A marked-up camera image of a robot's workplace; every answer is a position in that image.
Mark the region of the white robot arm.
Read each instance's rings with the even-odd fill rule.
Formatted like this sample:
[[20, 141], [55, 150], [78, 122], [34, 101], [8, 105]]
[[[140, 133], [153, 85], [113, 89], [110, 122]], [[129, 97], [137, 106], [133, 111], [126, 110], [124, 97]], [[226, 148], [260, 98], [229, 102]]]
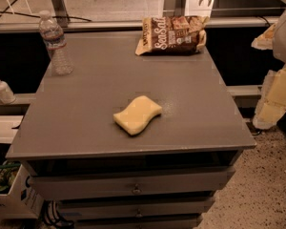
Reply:
[[253, 124], [256, 128], [267, 130], [286, 113], [286, 11], [278, 21], [252, 42], [259, 50], [272, 50], [274, 58], [284, 66], [278, 72], [269, 70], [261, 88], [261, 98], [255, 108]]

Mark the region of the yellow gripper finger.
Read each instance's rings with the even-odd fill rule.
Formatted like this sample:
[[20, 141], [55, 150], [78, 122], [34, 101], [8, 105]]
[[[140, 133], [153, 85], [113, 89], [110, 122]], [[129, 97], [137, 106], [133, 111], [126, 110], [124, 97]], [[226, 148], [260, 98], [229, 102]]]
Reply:
[[276, 24], [271, 25], [264, 33], [254, 39], [251, 46], [258, 50], [271, 50]]
[[278, 72], [269, 70], [261, 88], [261, 98], [255, 108], [253, 124], [267, 130], [275, 126], [286, 113], [286, 64]]

